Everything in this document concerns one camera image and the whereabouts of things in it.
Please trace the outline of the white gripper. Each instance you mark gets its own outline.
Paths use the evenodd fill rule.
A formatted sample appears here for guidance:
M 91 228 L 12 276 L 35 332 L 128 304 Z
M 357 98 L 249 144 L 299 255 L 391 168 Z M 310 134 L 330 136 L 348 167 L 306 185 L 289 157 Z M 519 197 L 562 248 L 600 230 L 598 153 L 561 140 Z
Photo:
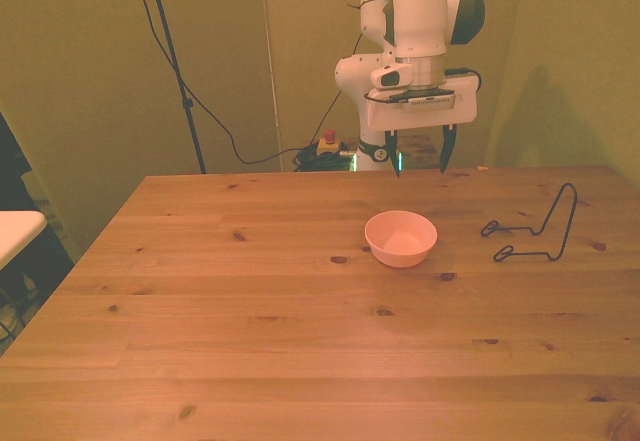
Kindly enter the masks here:
M 397 177 L 400 177 L 397 130 L 443 126 L 439 169 L 444 173 L 454 151 L 457 124 L 472 122 L 477 115 L 478 77 L 454 76 L 436 88 L 422 91 L 372 89 L 365 95 L 364 120 L 372 131 L 385 132 L 385 146 Z

